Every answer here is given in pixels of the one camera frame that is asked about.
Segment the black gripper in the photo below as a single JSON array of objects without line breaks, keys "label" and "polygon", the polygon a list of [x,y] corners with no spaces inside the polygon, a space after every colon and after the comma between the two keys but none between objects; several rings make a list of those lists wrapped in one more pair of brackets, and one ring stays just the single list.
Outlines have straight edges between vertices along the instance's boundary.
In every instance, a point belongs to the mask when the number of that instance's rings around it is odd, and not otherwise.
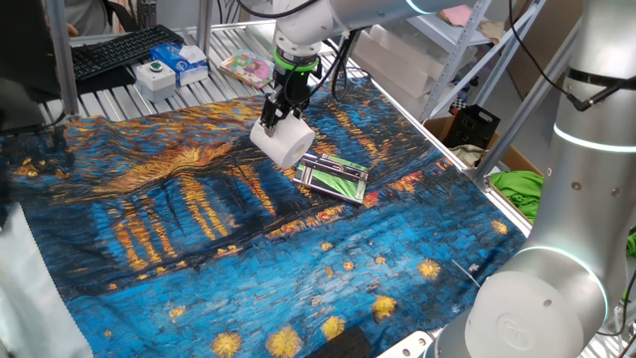
[{"label": "black gripper", "polygon": [[259,125],[267,136],[272,137],[274,134],[278,121],[277,111],[288,112],[288,118],[303,118],[304,110],[310,104],[312,88],[308,85],[308,79],[311,75],[312,72],[273,73],[276,92],[272,97],[265,98],[259,119]]}]

